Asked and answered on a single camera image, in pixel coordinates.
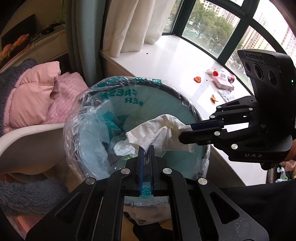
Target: trash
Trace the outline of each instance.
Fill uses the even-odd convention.
[[[224,89],[224,90],[229,90],[229,91],[234,90],[234,87],[232,86],[232,84],[230,82],[228,82],[227,80],[221,79],[219,77],[214,77],[213,82],[215,83],[215,85],[219,89]]]
[[[191,126],[183,124],[172,115],[160,115],[127,132],[127,139],[117,143],[114,151],[120,156],[134,155],[135,148],[142,147],[147,153],[149,146],[153,145],[157,156],[164,151],[183,150],[193,153],[193,144],[184,145],[179,142],[179,135],[185,131],[192,131]]]
[[[283,167],[278,167],[276,170],[278,173],[281,173],[281,177],[276,180],[276,183],[287,181],[288,177],[286,176],[285,169]]]
[[[218,90],[218,93],[221,95],[223,100],[227,103],[235,100],[234,96],[231,94],[231,91],[228,90]]]
[[[219,79],[227,80],[230,83],[233,83],[236,80],[236,77],[230,73],[227,73],[223,70],[217,71],[216,69],[208,69],[206,71],[209,75],[212,75],[214,77],[217,77]]]
[[[216,100],[216,98],[215,98],[214,95],[212,95],[212,97],[211,97],[211,101],[212,101],[213,103],[218,102],[218,101]]]
[[[194,77],[193,80],[194,80],[196,83],[201,83],[201,81],[202,81],[201,77],[199,77],[199,76]]]

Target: pink blanket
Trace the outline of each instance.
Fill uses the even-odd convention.
[[[58,81],[60,92],[48,109],[46,120],[41,124],[65,123],[75,97],[88,88],[81,75],[77,72],[73,74],[67,72],[61,75]]]

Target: white tissue paper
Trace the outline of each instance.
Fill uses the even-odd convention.
[[[126,133],[127,139],[119,141],[114,152],[118,156],[135,155],[142,147],[145,152],[149,146],[159,156],[163,151],[183,150],[194,152],[194,144],[184,145],[179,142],[179,135],[185,131],[192,131],[190,125],[185,125],[172,115],[160,115],[148,120]]]

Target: plastic garbage bag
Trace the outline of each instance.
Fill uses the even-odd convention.
[[[134,155],[139,147],[147,152],[150,145],[153,145],[157,156],[167,150],[185,150],[193,153],[194,144],[184,145],[179,141],[179,135],[185,131],[192,131],[191,126],[185,125],[172,115],[160,115],[127,132],[127,139],[119,141],[114,147],[114,152],[118,156]]]
[[[126,140],[126,132],[164,114],[176,117],[185,125],[200,120],[192,103],[161,80],[121,76],[100,81],[76,97],[67,117],[64,138],[69,166],[80,181],[88,177],[97,180],[109,177],[114,171],[123,168],[128,159],[137,156],[137,152],[127,152],[128,155],[115,153],[120,152],[115,146]],[[160,156],[166,159],[169,167],[180,171],[184,177],[205,177],[209,146],[193,146],[193,153],[164,151]],[[136,217],[139,224],[151,222],[150,219],[141,219],[139,210],[142,208],[150,208],[151,213],[153,210],[156,212],[154,222],[167,219],[157,210],[169,209],[168,198],[151,196],[148,164],[144,166],[143,182],[142,196],[126,197],[125,209],[128,208],[129,213],[137,210],[130,215]]]

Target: window sill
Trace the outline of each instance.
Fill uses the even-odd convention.
[[[121,53],[118,58],[110,57],[109,51],[101,52],[101,55],[125,75],[161,79],[191,100],[203,120],[209,119],[217,105],[225,103],[206,70],[227,70],[202,50],[177,36],[161,36],[155,45],[144,44],[140,52]],[[200,84],[193,80],[196,76],[201,77]],[[235,81],[233,86],[232,94],[236,99],[250,95],[239,81]],[[212,94],[218,100],[216,104],[210,100]],[[227,130],[246,127],[245,123],[227,126]],[[260,164],[231,162],[223,151],[211,148],[215,158],[229,165],[245,185],[266,183],[267,171],[262,170]]]

